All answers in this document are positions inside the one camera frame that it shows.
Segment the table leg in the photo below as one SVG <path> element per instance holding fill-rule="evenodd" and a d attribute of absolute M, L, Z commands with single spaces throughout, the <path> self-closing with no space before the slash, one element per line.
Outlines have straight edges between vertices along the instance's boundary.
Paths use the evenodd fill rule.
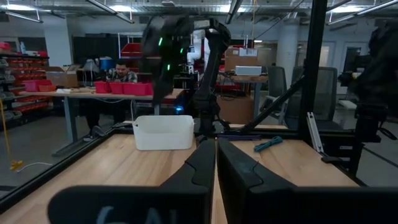
<path fill-rule="evenodd" d="M 155 115 L 160 115 L 160 105 L 155 106 Z"/>
<path fill-rule="evenodd" d="M 63 99 L 63 107 L 65 108 L 65 119 L 67 120 L 68 139 L 71 143 L 74 143 L 77 141 L 77 130 L 75 121 L 75 109 L 72 103 L 72 99 L 67 96 Z"/>
<path fill-rule="evenodd" d="M 254 89 L 254 118 L 259 114 L 261 86 L 262 83 L 256 83 Z"/>

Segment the white plastic bin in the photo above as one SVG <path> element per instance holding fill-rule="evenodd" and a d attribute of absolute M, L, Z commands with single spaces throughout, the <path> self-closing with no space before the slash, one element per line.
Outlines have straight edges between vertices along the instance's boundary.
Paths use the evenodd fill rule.
<path fill-rule="evenodd" d="M 140 116 L 132 127 L 138 150 L 177 150 L 192 147 L 191 116 Z"/>

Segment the floor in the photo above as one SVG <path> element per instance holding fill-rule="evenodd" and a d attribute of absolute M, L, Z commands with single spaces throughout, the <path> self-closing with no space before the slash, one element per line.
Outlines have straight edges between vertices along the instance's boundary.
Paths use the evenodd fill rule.
<path fill-rule="evenodd" d="M 344 116 L 341 110 L 335 114 L 336 121 Z M 102 116 L 100 125 L 108 129 L 111 118 Z M 277 120 L 268 117 L 263 124 L 277 124 Z M 84 117 L 76 118 L 79 138 L 88 133 Z M 389 131 L 398 136 L 398 124 L 386 123 Z M 64 117 L 51 116 L 36 122 L 25 124 L 8 131 L 12 158 L 22 160 L 23 166 L 34 162 L 54 164 L 63 157 L 52 157 L 53 151 L 68 145 Z M 398 141 L 392 141 L 381 134 L 379 144 L 366 144 L 359 165 L 358 177 L 370 186 L 398 186 Z M 38 175 L 48 166 L 36 165 L 28 167 L 20 173 L 9 169 L 9 161 L 4 149 L 4 135 L 0 133 L 0 196 L 6 194 L 7 188 L 17 187 Z"/>

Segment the man sitting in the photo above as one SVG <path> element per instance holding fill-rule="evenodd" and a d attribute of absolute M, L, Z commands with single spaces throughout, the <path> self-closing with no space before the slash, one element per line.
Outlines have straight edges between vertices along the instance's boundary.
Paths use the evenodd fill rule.
<path fill-rule="evenodd" d="M 116 62 L 116 68 L 110 69 L 106 76 L 107 81 L 111 82 L 137 82 L 137 75 L 130 71 L 126 63 L 122 60 Z M 125 120 L 125 108 L 129 108 L 125 101 L 116 100 L 116 103 L 109 101 L 106 103 L 99 100 L 89 99 L 86 101 L 86 120 L 90 128 L 90 133 L 83 138 L 84 141 L 92 141 L 97 136 L 104 136 L 104 131 L 100 128 L 100 108 L 106 108 L 113 115 L 113 123 L 120 123 Z"/>

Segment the desk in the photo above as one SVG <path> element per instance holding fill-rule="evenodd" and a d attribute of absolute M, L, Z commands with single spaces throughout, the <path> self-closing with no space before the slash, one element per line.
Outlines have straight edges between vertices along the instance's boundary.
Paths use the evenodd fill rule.
<path fill-rule="evenodd" d="M 358 186 L 335 166 L 323 163 L 320 155 L 303 141 L 285 140 L 260 154 L 254 153 L 253 147 L 259 143 L 233 142 L 253 159 L 298 186 Z M 133 135 L 114 134 L 4 212 L 0 216 L 0 223 L 25 224 L 33 220 L 36 223 L 48 223 L 49 200 L 58 191 L 73 185 L 160 185 L 182 166 L 195 148 L 194 143 L 188 150 L 138 151 Z M 217 178 L 213 192 L 212 223 L 226 224 Z"/>
<path fill-rule="evenodd" d="M 174 89 L 173 93 L 166 96 L 166 99 L 177 99 L 183 92 L 183 89 Z M 73 109 L 72 98 L 102 98 L 102 99 L 117 99 L 117 100 L 152 100 L 152 96 L 134 96 L 134 95 L 113 95 L 110 93 L 57 93 L 51 92 L 26 92 L 22 91 L 20 95 L 31 95 L 31 96 L 62 96 L 64 97 L 63 105 L 65 108 L 65 118 L 67 120 L 67 132 L 68 138 L 71 143 L 77 142 L 77 131 L 76 131 L 76 113 Z M 155 107 L 155 115 L 160 114 L 160 105 Z"/>
<path fill-rule="evenodd" d="M 261 86 L 263 83 L 268 82 L 268 76 L 250 76 L 250 75 L 232 75 L 228 77 L 229 80 L 232 79 L 235 83 L 253 83 L 255 84 L 254 88 L 254 117 L 259 114 L 260 110 L 260 94 L 261 94 Z M 218 75 L 218 80 L 220 83 L 223 82 L 225 77 L 223 75 Z"/>

